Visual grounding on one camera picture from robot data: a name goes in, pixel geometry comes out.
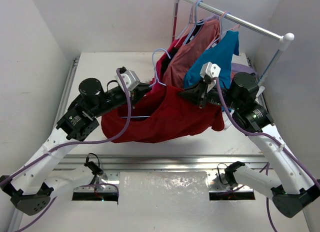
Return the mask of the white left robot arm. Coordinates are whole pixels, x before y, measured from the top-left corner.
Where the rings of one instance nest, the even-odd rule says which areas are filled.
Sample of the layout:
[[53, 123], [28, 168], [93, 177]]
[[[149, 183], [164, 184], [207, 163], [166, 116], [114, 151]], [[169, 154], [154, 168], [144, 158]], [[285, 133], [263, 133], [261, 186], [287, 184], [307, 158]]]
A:
[[89, 183], [102, 174], [94, 162], [87, 161], [74, 170], [75, 175], [50, 177], [52, 170], [74, 147], [92, 144], [86, 138], [99, 127], [98, 117], [126, 104], [128, 111], [124, 127], [104, 142], [121, 137], [129, 126], [133, 105], [152, 89], [150, 84], [130, 79], [127, 75], [121, 75], [115, 82], [118, 85], [105, 92], [98, 79], [83, 80], [78, 87], [79, 95], [45, 143], [21, 169], [12, 175], [1, 176], [0, 188], [10, 196], [16, 209], [35, 215], [63, 190]]

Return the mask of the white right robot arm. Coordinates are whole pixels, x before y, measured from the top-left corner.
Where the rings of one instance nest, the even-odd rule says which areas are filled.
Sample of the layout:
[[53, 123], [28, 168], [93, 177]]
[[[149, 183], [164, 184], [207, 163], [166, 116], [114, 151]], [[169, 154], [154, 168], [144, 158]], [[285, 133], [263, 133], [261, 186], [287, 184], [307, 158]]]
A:
[[224, 170], [227, 186], [249, 186], [271, 199], [281, 214], [292, 218], [320, 196], [320, 184], [280, 139], [271, 115], [256, 102], [258, 91], [254, 76], [239, 72], [228, 89], [220, 87], [217, 77], [205, 75], [179, 96], [200, 108], [207, 104], [224, 107], [234, 127], [260, 149], [276, 172], [275, 177], [269, 177], [237, 161]]

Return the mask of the light blue wire hanger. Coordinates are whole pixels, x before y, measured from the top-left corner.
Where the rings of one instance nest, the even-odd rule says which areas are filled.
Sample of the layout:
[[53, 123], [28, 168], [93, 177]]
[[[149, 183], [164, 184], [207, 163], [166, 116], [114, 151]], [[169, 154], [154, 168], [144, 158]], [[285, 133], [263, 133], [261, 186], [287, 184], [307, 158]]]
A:
[[[151, 60], [152, 60], [152, 65], [153, 65], [153, 70], [154, 70], [154, 80], [153, 80], [153, 83], [149, 84], [149, 87], [152, 88], [153, 86], [155, 86], [156, 84], [159, 84], [161, 86], [166, 86], [165, 83], [161, 82], [160, 79], [159, 79], [159, 76], [158, 76], [158, 72], [157, 72], [157, 69], [156, 69], [156, 63], [155, 63], [155, 59], [154, 59], [154, 56], [155, 56], [155, 53], [156, 52], [159, 52], [159, 51], [163, 51], [165, 52], [166, 56], [168, 58], [171, 58], [168, 51], [166, 49], [163, 49], [163, 48], [158, 48], [156, 49], [153, 53], [152, 53], [152, 56], [151, 56]], [[148, 118], [149, 115], [143, 115], [143, 116], [133, 116], [133, 118], [136, 118], [136, 119], [139, 119], [139, 118]]]

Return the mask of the dark red t-shirt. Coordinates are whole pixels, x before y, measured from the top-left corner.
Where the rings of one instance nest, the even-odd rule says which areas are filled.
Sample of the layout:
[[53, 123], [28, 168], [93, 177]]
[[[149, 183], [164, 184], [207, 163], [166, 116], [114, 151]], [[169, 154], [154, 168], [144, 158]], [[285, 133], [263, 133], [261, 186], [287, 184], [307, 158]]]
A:
[[208, 128], [224, 129], [222, 109], [208, 104], [199, 108], [180, 97], [181, 89], [166, 86], [144, 96], [134, 106], [126, 131], [114, 143], [159, 143], [203, 133]]

